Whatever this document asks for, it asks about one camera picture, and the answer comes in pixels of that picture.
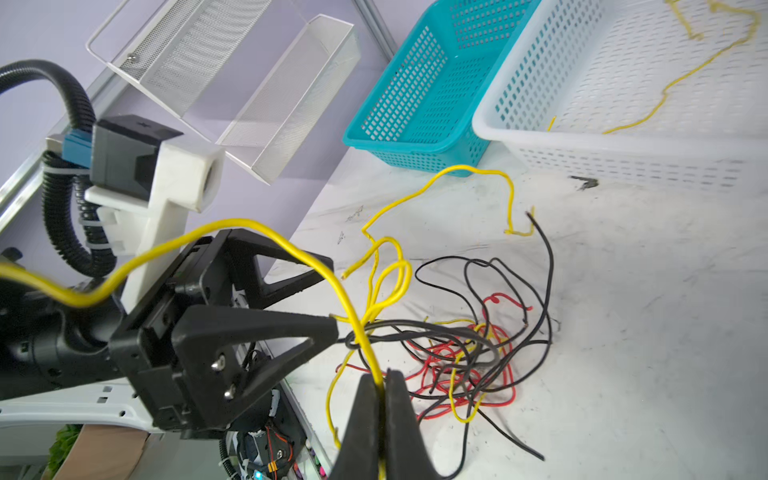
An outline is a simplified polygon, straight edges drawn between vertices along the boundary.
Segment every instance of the black wire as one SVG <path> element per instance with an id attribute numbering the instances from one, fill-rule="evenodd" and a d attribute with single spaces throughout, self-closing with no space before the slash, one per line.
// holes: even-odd
<path id="1" fill-rule="evenodd" d="M 427 285 L 427 286 L 431 286 L 432 288 L 436 288 L 436 289 L 438 289 L 438 290 L 444 290 L 445 292 L 448 292 L 448 293 L 452 293 L 453 295 L 456 295 L 456 296 L 458 296 L 459 298 L 461 298 L 462 300 L 464 300 L 464 303 L 466 303 L 466 304 L 467 304 L 467 306 L 469 307 L 469 311 L 470 311 L 470 312 L 472 312 L 472 317 L 475 319 L 475 325 L 477 325 L 477 324 L 478 324 L 478 316 L 477 316 L 477 313 L 475 313 L 475 309 L 474 309 L 474 308 L 472 308 L 472 304 L 469 302 L 469 300 L 467 300 L 467 297 L 463 296 L 463 295 L 462 295 L 462 294 L 460 294 L 459 292 L 456 292 L 455 290 L 451 290 L 451 289 L 449 289 L 449 288 L 445 288 L 444 286 L 435 285 L 434 283 L 430 283 L 430 282 L 427 282 L 427 281 L 425 281 L 425 280 L 422 280 L 422 279 L 420 279 L 420 278 L 419 278 L 419 271 L 420 271 L 422 268 L 424 268 L 425 266 L 427 266 L 427 265 L 430 265 L 430 264 L 432 264 L 432 263 L 434 263 L 434 262 L 439 262 L 440 260 L 447 260 L 447 259 L 449 259 L 449 258 L 459 258 L 459 257 L 454 257 L 454 256 L 448 256 L 448 257 L 439 257 L 439 258 L 435 258 L 434 260 L 430 260 L 429 262 L 426 262 L 426 263 L 422 263 L 422 264 L 419 266 L 419 268 L 417 268 L 417 269 L 416 269 L 416 271 L 413 273 L 413 277 L 414 277 L 415 279 L 417 279 L 419 282 L 421 282 L 421 283 L 424 283 L 424 284 L 425 284 L 425 285 Z"/>
<path id="2" fill-rule="evenodd" d="M 248 346 L 248 350 L 247 350 L 245 356 L 243 357 L 243 365 L 242 365 L 243 370 L 245 370 L 245 368 L 247 366 L 249 366 L 250 361 L 251 361 L 251 356 L 253 355 L 253 352 L 255 350 L 256 350 L 256 343 L 255 342 L 251 342 L 250 345 Z"/>
<path id="3" fill-rule="evenodd" d="M 227 436 L 219 440 L 219 456 L 221 457 L 221 466 L 224 467 L 224 471 L 227 473 L 227 477 L 230 480 L 240 480 L 240 473 L 235 470 L 230 460 L 229 447 L 227 446 Z"/>
<path id="4" fill-rule="evenodd" d="M 547 275 L 547 286 L 545 290 L 544 298 L 541 298 L 541 295 L 539 292 L 522 276 L 518 275 L 514 270 L 509 268 L 502 260 L 499 258 L 493 258 L 490 261 L 482 260 L 482 259 L 469 259 L 466 257 L 460 257 L 460 256 L 446 256 L 446 257 L 439 257 L 434 260 L 430 260 L 429 262 L 426 262 L 422 264 L 418 269 L 416 269 L 414 273 L 414 277 L 420 282 L 424 283 L 427 286 L 431 286 L 433 288 L 443 290 L 446 292 L 449 292 L 453 295 L 456 295 L 460 297 L 462 300 L 464 300 L 465 303 L 469 306 L 470 311 L 472 312 L 472 316 L 475 319 L 475 325 L 478 324 L 478 317 L 475 313 L 474 308 L 472 307 L 472 303 L 467 299 L 467 297 L 463 296 L 459 292 L 456 292 L 454 290 L 451 290 L 447 287 L 436 285 L 434 283 L 426 282 L 423 279 L 419 278 L 419 271 L 432 263 L 438 262 L 440 260 L 449 260 L 449 259 L 455 259 L 455 260 L 464 260 L 464 279 L 467 283 L 467 287 L 469 288 L 470 292 L 474 296 L 474 298 L 480 302 L 482 306 L 482 311 L 485 314 L 485 321 L 488 324 L 486 328 L 486 336 L 490 335 L 492 324 L 490 320 L 490 315 L 488 312 L 488 308 L 485 305 L 485 302 L 483 299 L 478 295 L 475 288 L 472 286 L 472 283 L 469 279 L 468 275 L 468 268 L 470 265 L 475 264 L 478 266 L 481 266 L 483 268 L 491 268 L 496 273 L 501 276 L 505 283 L 509 286 L 510 290 L 513 292 L 515 297 L 517 297 L 518 302 L 522 306 L 523 310 L 523 328 L 517 332 L 515 335 L 510 337 L 509 339 L 505 340 L 502 343 L 499 344 L 492 344 L 490 343 L 485 337 L 478 335 L 474 330 L 467 329 L 465 327 L 461 328 L 448 328 L 444 326 L 438 326 L 431 323 L 424 323 L 424 322 L 417 322 L 415 320 L 378 320 L 374 323 L 371 323 L 367 325 L 365 328 L 366 330 L 371 329 L 377 329 L 377 328 L 383 328 L 385 326 L 390 326 L 393 329 L 397 330 L 397 334 L 392 335 L 384 335 L 384 336 L 370 336 L 371 343 L 378 343 L 378 342 L 400 342 L 402 347 L 408 352 L 408 354 L 413 357 L 414 359 L 417 359 L 421 364 L 425 364 L 425 360 L 421 359 L 415 351 L 412 351 L 407 345 L 406 341 L 416 350 L 421 350 L 427 355 L 431 357 L 437 357 L 434 353 L 432 353 L 430 350 L 426 349 L 425 347 L 419 345 L 414 340 L 417 338 L 432 338 L 435 337 L 439 338 L 445 338 L 449 339 L 449 342 L 454 343 L 459 348 L 462 348 L 462 351 L 465 355 L 465 366 L 457 366 L 457 365 L 443 365 L 441 369 L 439 370 L 439 374 L 435 377 L 436 381 L 435 384 L 432 386 L 432 391 L 434 391 L 435 387 L 439 383 L 440 376 L 444 373 L 444 371 L 448 369 L 456 368 L 458 370 L 469 372 L 478 366 L 490 366 L 488 371 L 483 375 L 483 377 L 480 378 L 479 381 L 475 382 L 472 380 L 470 374 L 462 375 L 462 382 L 461 387 L 463 391 L 457 391 L 453 392 L 452 396 L 455 399 L 467 399 L 467 416 L 469 416 L 472 412 L 472 409 L 474 408 L 474 405 L 476 404 L 476 399 L 479 395 L 482 393 L 490 393 L 490 392 L 501 392 L 506 389 L 510 389 L 516 385 L 519 385 L 520 383 L 524 382 L 526 379 L 530 378 L 534 373 L 536 373 L 541 366 L 544 364 L 545 360 L 548 357 L 551 344 L 552 344 L 552 318 L 549 315 L 549 302 L 551 298 L 551 289 L 552 289 L 552 281 L 554 277 L 554 254 L 552 252 L 551 245 L 549 243 L 548 238 L 544 234 L 544 232 L 541 230 L 541 227 L 538 225 L 538 222 L 533 218 L 531 214 L 528 214 L 528 218 L 530 219 L 531 223 L 533 224 L 534 228 L 537 230 L 539 235 L 541 235 L 542 240 L 544 241 L 544 244 L 547 249 L 547 254 L 549 257 L 549 268 L 548 268 L 548 275 Z M 520 295 L 520 293 L 515 289 L 515 286 L 510 282 L 509 278 L 502 272 L 499 268 L 497 268 L 495 265 L 493 265 L 493 262 L 498 262 L 504 269 L 506 269 L 515 279 L 519 280 L 525 287 L 527 287 L 530 291 L 533 292 L 533 294 L 536 297 L 536 300 L 541 305 L 541 315 L 538 318 L 538 321 L 536 322 L 536 325 L 534 328 L 530 329 L 528 331 L 528 335 L 518 343 L 518 345 L 510 352 L 505 354 L 502 358 L 498 358 L 498 352 L 501 350 L 503 346 L 509 345 L 512 342 L 514 342 L 517 338 L 522 336 L 523 333 L 528 329 L 528 314 L 527 309 L 525 306 L 525 303 Z M 544 324 L 544 322 L 547 322 L 548 332 L 547 332 L 547 339 L 534 339 L 534 336 L 537 335 L 539 332 L 541 332 L 541 328 Z M 408 326 L 413 328 L 419 328 L 422 330 L 425 330 L 424 332 L 415 332 L 411 330 L 401 330 L 397 328 L 398 326 Z M 476 348 L 473 352 L 469 353 L 467 349 L 465 348 L 465 344 L 462 341 L 459 341 L 456 337 L 462 337 L 466 339 L 470 339 L 471 341 L 475 341 L 480 347 Z M 354 334 L 350 334 L 345 339 L 340 339 L 340 342 L 345 342 L 348 344 L 348 346 L 352 348 L 359 348 L 358 346 L 352 345 L 352 341 L 354 338 Z M 490 385 L 495 382 L 495 380 L 504 372 L 504 370 L 507 368 L 508 364 L 511 362 L 511 360 L 514 358 L 514 356 L 523 350 L 526 347 L 533 346 L 533 345 L 545 345 L 545 350 L 539 359 L 536 366 L 534 366 L 528 373 L 525 375 L 518 377 L 515 381 L 510 382 L 509 384 L 499 386 L 499 387 L 493 387 L 491 388 Z M 479 362 L 478 359 L 481 355 L 484 353 L 491 352 L 494 354 L 494 361 L 493 362 Z M 361 356 L 361 360 L 363 362 L 363 365 L 366 365 L 366 368 L 369 368 L 365 362 L 365 359 L 362 357 L 362 353 L 359 354 Z M 445 361 L 455 361 L 455 359 L 450 357 L 445 357 Z M 472 385 L 470 389 L 466 388 L 466 382 L 469 381 L 469 383 Z M 442 396 L 435 396 L 435 395 L 423 395 L 418 394 L 416 392 L 410 392 L 409 393 L 411 397 L 417 398 L 417 399 L 427 399 L 427 400 L 434 400 L 434 402 L 425 409 L 421 414 L 418 415 L 418 424 L 421 424 L 421 421 L 429 416 L 429 413 L 433 411 L 434 409 L 438 408 L 440 405 L 443 405 L 445 401 L 449 398 L 448 395 L 442 395 Z M 512 442 L 514 445 L 518 446 L 523 451 L 529 453 L 530 455 L 533 455 L 536 458 L 539 458 L 540 460 L 544 460 L 544 456 L 537 452 L 536 450 L 528 447 L 525 443 L 521 442 L 519 439 L 515 438 L 513 435 L 509 435 L 507 432 L 502 430 L 498 425 L 496 425 L 481 409 L 478 409 L 478 413 L 486 420 L 488 421 L 491 426 L 496 429 L 497 432 L 499 432 L 501 435 L 503 435 L 507 440 Z M 462 440 L 462 457 L 459 462 L 458 468 L 448 476 L 442 477 L 442 480 L 453 480 L 458 474 L 462 471 L 464 468 L 464 463 L 466 459 L 466 451 L 467 451 L 467 444 L 468 444 L 468 432 L 469 432 L 469 424 L 465 424 L 464 428 L 464 434 L 463 434 L 463 440 Z"/>
<path id="5" fill-rule="evenodd" d="M 362 350 L 357 351 L 357 355 L 360 357 L 360 361 L 362 362 L 362 366 L 366 367 L 366 370 L 369 372 L 371 371 L 371 366 L 368 365 L 368 362 L 366 361 L 366 356 L 362 354 Z"/>
<path id="6" fill-rule="evenodd" d="M 534 449 L 532 449 L 531 447 L 527 446 L 525 443 L 521 442 L 521 441 L 520 441 L 520 440 L 518 440 L 517 438 L 513 437 L 512 435 L 509 435 L 507 432 L 505 432 L 504 430 L 502 430 L 502 429 L 501 429 L 501 428 L 500 428 L 498 425 L 496 425 L 496 424 L 495 424 L 495 423 L 494 423 L 494 422 L 493 422 L 493 421 L 492 421 L 490 418 L 488 418 L 488 416 L 487 416 L 487 415 L 486 415 L 486 414 L 485 414 L 485 413 L 484 413 L 484 412 L 483 412 L 481 409 L 478 409 L 478 413 L 480 414 L 480 416 L 481 416 L 482 418 L 486 419 L 486 420 L 488 421 L 488 423 L 490 423 L 490 424 L 491 424 L 491 426 L 492 426 L 494 429 L 496 429 L 496 431 L 497 431 L 497 432 L 501 433 L 501 434 L 504 436 L 504 438 L 506 438 L 506 439 L 507 439 L 507 440 L 509 440 L 510 442 L 514 443 L 516 446 L 518 446 L 518 447 L 519 447 L 521 450 L 523 450 L 524 452 L 528 452 L 528 453 L 530 453 L 531 455 L 533 455 L 534 457 L 538 458 L 538 459 L 539 459 L 539 460 L 541 460 L 542 462 L 544 461 L 544 456 L 543 456 L 541 453 L 539 453 L 539 452 L 536 452 Z"/>

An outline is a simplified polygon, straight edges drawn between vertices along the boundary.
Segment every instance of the white mesh basket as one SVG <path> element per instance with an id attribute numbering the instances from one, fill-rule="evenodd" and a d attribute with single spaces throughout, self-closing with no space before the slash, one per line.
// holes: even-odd
<path id="1" fill-rule="evenodd" d="M 727 2 L 759 12 L 763 0 Z M 533 169 L 755 194 L 768 179 L 768 31 L 672 80 L 747 35 L 752 18 L 680 0 L 703 40 L 662 0 L 541 0 L 473 118 Z M 556 116 L 551 131 L 550 122 Z"/>
<path id="2" fill-rule="evenodd" d="M 294 0 L 123 0 L 87 47 L 268 184 L 360 59 L 352 24 Z"/>

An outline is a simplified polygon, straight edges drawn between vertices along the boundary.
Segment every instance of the cable tie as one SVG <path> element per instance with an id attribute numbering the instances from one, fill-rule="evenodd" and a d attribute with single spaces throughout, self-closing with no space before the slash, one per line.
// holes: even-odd
<path id="1" fill-rule="evenodd" d="M 85 247 L 88 248 L 89 250 L 111 250 L 112 244 L 85 242 Z"/>

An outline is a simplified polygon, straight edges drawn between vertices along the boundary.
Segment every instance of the tangled wires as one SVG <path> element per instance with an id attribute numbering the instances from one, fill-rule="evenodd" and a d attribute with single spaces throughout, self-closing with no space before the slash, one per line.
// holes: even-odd
<path id="1" fill-rule="evenodd" d="M 483 417 L 510 442 L 536 458 L 544 460 L 542 454 L 528 447 L 514 435 L 505 432 L 496 425 L 481 408 L 501 407 L 512 404 L 516 397 L 515 387 L 526 379 L 531 378 L 541 368 L 547 359 L 552 344 L 553 319 L 549 314 L 549 302 L 551 298 L 552 277 L 554 275 L 554 255 L 549 240 L 536 223 L 536 220 L 531 214 L 528 217 L 541 235 L 549 258 L 547 284 L 543 298 L 525 278 L 516 273 L 499 258 L 481 260 L 460 256 L 440 257 L 422 264 L 415 271 L 414 277 L 420 283 L 460 297 L 472 312 L 472 319 L 455 319 L 442 322 L 442 324 L 415 320 L 376 320 L 365 325 L 372 344 L 398 342 L 408 352 L 409 356 L 420 364 L 421 369 L 406 378 L 406 380 L 421 379 L 419 388 L 410 392 L 413 399 L 432 401 L 426 409 L 418 414 L 419 422 L 436 419 L 452 412 L 460 422 L 465 423 L 461 461 L 456 471 L 444 477 L 445 479 L 454 478 L 463 468 L 467 449 L 468 427 L 475 414 Z M 482 308 L 483 323 L 477 317 L 470 299 L 459 292 L 431 283 L 419 276 L 419 273 L 425 267 L 449 260 L 459 260 L 464 263 L 464 280 L 472 297 Z M 511 296 L 506 293 L 494 293 L 491 296 L 482 298 L 473 287 L 468 274 L 471 268 L 475 269 L 478 267 L 497 273 L 511 291 Z M 533 327 L 530 326 L 528 321 L 528 312 L 532 310 L 532 307 L 526 306 L 515 284 L 518 286 L 522 285 L 530 290 L 541 307 L 541 312 L 538 314 L 538 319 Z M 496 325 L 492 322 L 490 312 L 488 311 L 487 303 L 498 303 L 501 298 L 506 298 L 522 311 L 522 326 L 511 335 L 501 325 Z M 464 323 L 464 325 L 456 327 L 447 326 L 454 323 Z M 374 329 L 384 328 L 391 328 L 395 332 L 386 335 L 371 333 Z M 417 339 L 427 339 L 430 344 L 428 346 L 424 345 L 417 342 Z M 350 349 L 355 349 L 357 346 L 353 341 L 353 333 L 340 340 Z M 541 357 L 533 368 L 515 378 L 511 367 L 512 359 L 523 349 L 533 345 L 542 345 L 544 347 Z M 360 359 L 365 368 L 351 367 L 366 371 L 368 366 L 365 363 L 365 359 L 362 355 Z M 508 397 L 503 401 L 489 402 L 485 400 L 487 395 L 507 391 Z M 463 406 L 466 407 L 467 411 L 465 418 L 459 416 L 457 412 L 457 408 Z"/>

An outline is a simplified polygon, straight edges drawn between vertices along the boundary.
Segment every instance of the red wire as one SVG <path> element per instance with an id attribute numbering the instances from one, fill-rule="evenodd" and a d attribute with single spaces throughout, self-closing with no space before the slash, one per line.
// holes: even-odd
<path id="1" fill-rule="evenodd" d="M 487 302 L 500 303 L 501 300 L 499 300 L 498 297 L 506 298 L 510 302 L 514 303 L 517 307 L 522 308 L 522 305 L 518 301 L 516 301 L 515 299 L 511 298 L 506 293 L 494 293 L 491 296 L 489 296 L 488 298 L 486 298 L 485 300 L 483 300 L 483 303 L 487 303 Z M 526 310 L 530 312 L 531 310 L 533 310 L 533 307 L 529 306 L 529 307 L 526 308 Z M 485 321 L 488 322 L 488 317 L 485 315 L 485 311 L 483 311 L 483 317 L 485 318 Z M 483 333 L 484 330 L 485 330 L 485 326 L 482 326 L 482 327 L 480 327 L 478 332 L 479 333 Z M 506 333 L 506 331 L 504 329 L 502 329 L 498 325 L 494 325 L 493 326 L 492 333 L 493 333 L 493 336 L 495 337 L 495 339 L 496 339 L 496 341 L 498 343 L 502 342 L 500 337 L 509 338 L 509 335 Z M 406 340 L 406 342 L 415 348 L 415 346 L 413 344 L 413 341 Z M 430 347 L 427 347 L 426 349 L 429 350 L 430 352 L 432 352 L 433 354 L 443 356 L 443 357 L 445 357 L 447 359 L 455 359 L 456 356 L 458 355 L 458 353 L 461 352 L 461 349 L 458 346 L 455 346 L 455 349 L 454 349 L 454 348 L 452 348 L 452 346 L 454 346 L 453 342 L 448 342 L 448 343 L 440 343 L 438 345 L 430 346 Z M 502 352 L 503 352 L 504 355 L 509 354 L 511 351 L 512 351 L 511 343 L 502 347 Z M 416 378 L 418 376 L 422 377 L 421 378 L 421 386 L 416 391 L 416 393 L 420 394 L 420 393 L 423 393 L 423 392 L 425 392 L 427 390 L 432 389 L 432 387 L 434 387 L 438 391 L 447 394 L 448 390 L 450 388 L 451 381 L 450 380 L 440 380 L 440 381 L 438 381 L 438 378 L 437 378 L 438 371 L 440 370 L 440 365 L 437 365 L 437 363 L 442 361 L 442 359 L 440 359 L 440 358 L 438 358 L 438 357 L 436 357 L 434 355 L 430 355 L 430 356 L 427 356 L 426 359 L 422 360 L 418 356 L 416 356 L 413 352 L 411 352 L 410 350 L 409 350 L 409 354 L 410 354 L 410 356 L 413 359 L 415 359 L 415 360 L 417 360 L 419 362 L 423 362 L 422 368 L 418 372 L 416 372 L 416 373 L 406 377 L 406 380 L 414 379 L 414 378 Z M 364 369 L 362 367 L 358 367 L 356 365 L 347 364 L 347 366 L 349 368 L 351 368 L 351 369 L 359 370 L 360 372 L 370 373 L 370 370 Z M 336 371 L 338 372 L 340 368 L 341 368 L 341 365 L 337 366 L 336 367 Z M 427 376 L 428 372 L 430 372 L 432 374 L 432 383 L 429 384 L 429 385 L 425 385 L 426 376 Z M 469 376 L 470 376 L 470 378 L 473 378 L 476 382 L 479 381 L 480 377 L 481 377 L 480 373 L 477 370 L 471 370 L 470 373 L 469 373 Z M 464 379 L 463 375 L 457 376 L 455 378 L 454 385 L 457 384 L 457 383 L 462 382 L 463 379 Z M 506 367 L 504 368 L 504 370 L 502 370 L 502 380 L 503 380 L 505 385 L 509 384 L 510 382 L 514 382 L 515 381 L 515 377 L 514 377 L 514 374 L 512 372 L 512 365 L 511 365 L 511 363 L 508 363 L 506 365 Z M 487 407 L 502 407 L 502 406 L 511 405 L 515 401 L 515 399 L 517 398 L 517 389 L 515 387 L 512 387 L 511 390 L 512 391 L 511 391 L 511 396 L 510 396 L 509 400 L 506 400 L 504 402 L 498 402 L 498 403 L 497 402 L 481 402 L 480 405 L 481 406 L 487 406 Z M 461 407 L 461 406 L 466 406 L 467 403 L 468 403 L 467 399 L 456 399 L 454 401 L 454 405 L 457 408 Z M 434 410 L 432 410 L 429 415 L 424 417 L 424 420 L 438 419 L 438 418 L 440 418 L 440 417 L 442 417 L 444 415 L 448 415 L 450 412 L 451 412 L 451 406 L 450 405 L 440 405 L 440 406 L 436 407 Z M 291 448 L 291 456 L 293 457 L 293 448 Z"/>
<path id="2" fill-rule="evenodd" d="M 275 458 L 275 455 L 273 455 L 273 453 L 272 453 L 272 439 L 270 438 L 270 428 L 269 427 L 266 428 L 266 442 L 270 446 L 270 463 L 272 463 L 272 462 L 274 462 L 273 459 Z M 277 470 L 275 470 L 273 473 L 275 474 L 274 475 L 275 480 L 277 480 Z"/>
<path id="3" fill-rule="evenodd" d="M 483 300 L 483 303 L 485 303 L 485 302 L 488 302 L 489 300 L 491 300 L 493 303 L 499 303 L 501 300 L 499 300 L 498 298 L 496 298 L 497 296 L 501 296 L 501 297 L 504 297 L 504 298 L 506 298 L 507 300 L 509 300 L 510 302 L 514 303 L 515 305 L 517 305 L 517 306 L 518 306 L 518 307 L 520 307 L 520 308 L 522 308 L 522 307 L 523 307 L 523 306 L 522 306 L 522 305 L 521 305 L 521 304 L 520 304 L 520 303 L 519 303 L 517 300 L 515 300 L 515 299 L 511 298 L 511 297 L 510 297 L 509 295 L 507 295 L 506 293 L 494 293 L 493 295 L 491 295 L 491 296 L 490 296 L 490 297 L 488 297 L 487 299 Z M 533 307 L 532 307 L 532 306 L 529 306 L 529 307 L 527 307 L 527 308 L 526 308 L 526 310 L 527 310 L 528 312 L 530 312 L 531 310 L 533 310 Z"/>
<path id="4" fill-rule="evenodd" d="M 267 435 L 269 435 L 269 433 L 270 433 L 269 427 L 267 427 L 266 433 L 267 433 Z M 293 459 L 293 445 L 291 445 L 290 442 L 285 440 L 285 438 L 283 438 L 283 436 L 280 433 L 277 433 L 277 432 L 273 432 L 273 433 L 275 434 L 275 436 L 278 439 L 283 440 L 283 442 L 285 442 L 285 444 L 288 445 L 288 447 L 290 448 L 290 456 L 288 457 L 288 460 L 287 460 L 288 462 L 290 462 Z"/>

